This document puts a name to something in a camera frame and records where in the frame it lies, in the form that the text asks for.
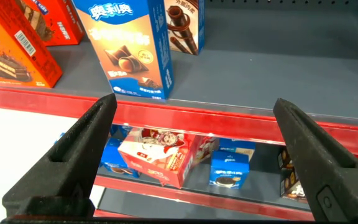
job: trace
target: store shelf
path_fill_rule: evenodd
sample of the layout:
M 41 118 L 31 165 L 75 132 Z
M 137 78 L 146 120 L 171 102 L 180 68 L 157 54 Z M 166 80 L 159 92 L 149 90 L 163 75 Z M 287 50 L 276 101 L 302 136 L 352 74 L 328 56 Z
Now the store shelf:
M 283 144 L 281 97 L 358 154 L 358 5 L 239 2 L 207 1 L 205 48 L 172 52 L 170 99 L 119 96 L 114 122 Z M 50 51 L 65 71 L 56 87 L 0 88 L 0 108 L 79 117 L 111 92 L 89 40 Z
M 209 185 L 210 159 L 191 170 L 182 189 L 166 186 L 142 174 L 136 179 L 100 168 L 95 185 L 195 205 L 289 220 L 312 220 L 305 203 L 280 198 L 278 146 L 258 144 L 251 171 L 240 190 Z
M 95 214 L 119 218 L 278 220 L 262 215 L 192 205 L 113 189 L 104 192 Z

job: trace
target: white floor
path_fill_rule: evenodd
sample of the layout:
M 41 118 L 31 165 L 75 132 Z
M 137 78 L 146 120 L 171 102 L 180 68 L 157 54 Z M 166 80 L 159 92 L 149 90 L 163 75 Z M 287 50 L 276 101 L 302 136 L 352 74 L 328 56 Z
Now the white floor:
M 6 217 L 2 196 L 75 121 L 74 118 L 0 109 L 0 221 Z M 101 195 L 103 188 L 95 191 L 94 194 Z

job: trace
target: white and red snack box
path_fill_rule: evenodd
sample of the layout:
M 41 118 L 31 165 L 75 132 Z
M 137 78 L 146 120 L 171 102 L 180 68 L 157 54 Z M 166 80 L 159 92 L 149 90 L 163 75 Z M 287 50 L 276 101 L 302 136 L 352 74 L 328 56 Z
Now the white and red snack box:
M 181 188 L 204 136 L 133 128 L 118 148 L 126 164 L 143 174 Z
M 219 138 L 203 136 L 201 145 L 197 150 L 195 159 L 193 160 L 192 167 L 203 162 L 205 159 L 211 157 L 212 151 L 217 150 L 219 147 Z

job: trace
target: red shelf edge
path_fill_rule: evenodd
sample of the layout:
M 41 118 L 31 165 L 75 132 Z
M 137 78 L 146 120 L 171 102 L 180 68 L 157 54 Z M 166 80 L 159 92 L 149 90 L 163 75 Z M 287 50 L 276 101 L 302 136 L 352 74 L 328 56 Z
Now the red shelf edge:
M 72 118 L 79 118 L 96 100 L 95 97 L 0 88 L 0 108 Z M 280 129 L 272 116 L 118 101 L 113 123 L 284 144 Z M 318 123 L 348 150 L 358 154 L 358 126 Z
M 177 202 L 192 203 L 195 205 L 221 208 L 255 215 L 264 215 L 268 217 L 282 218 L 286 220 L 314 220 L 311 212 L 306 212 L 302 210 L 278 207 L 263 203 L 247 202 L 232 198 L 199 194 L 185 190 L 171 189 L 167 187 L 159 187 L 149 184 L 141 184 L 128 180 L 102 177 L 98 175 L 95 178 L 94 185 L 146 196 L 166 198 L 168 200 L 174 200 Z
M 136 218 L 130 215 L 115 213 L 115 212 L 107 212 L 104 210 L 96 209 L 93 213 L 94 217 L 112 217 L 112 218 Z

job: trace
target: gray shelf surface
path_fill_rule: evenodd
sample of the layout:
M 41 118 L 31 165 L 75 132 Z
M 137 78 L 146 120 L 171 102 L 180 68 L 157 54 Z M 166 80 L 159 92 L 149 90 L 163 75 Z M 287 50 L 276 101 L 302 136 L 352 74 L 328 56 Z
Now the gray shelf surface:
M 209 185 L 211 159 L 208 159 L 189 172 L 181 190 L 310 211 L 307 203 L 280 198 L 281 174 L 277 162 L 279 147 L 257 144 L 250 162 L 251 171 L 241 189 L 234 190 Z M 161 186 L 157 179 L 147 175 L 142 174 L 139 178 L 128 177 L 109 172 L 104 167 L 99 168 L 98 175 Z
M 99 209 L 140 218 L 187 218 L 225 220 L 279 220 L 262 215 L 205 207 L 161 198 L 106 189 Z
M 358 125 L 358 11 L 216 5 L 207 4 L 201 54 L 172 52 L 175 86 L 169 100 L 119 99 L 272 115 L 281 97 L 317 120 Z M 49 49 L 65 73 L 54 89 L 39 91 L 111 92 L 88 39 Z

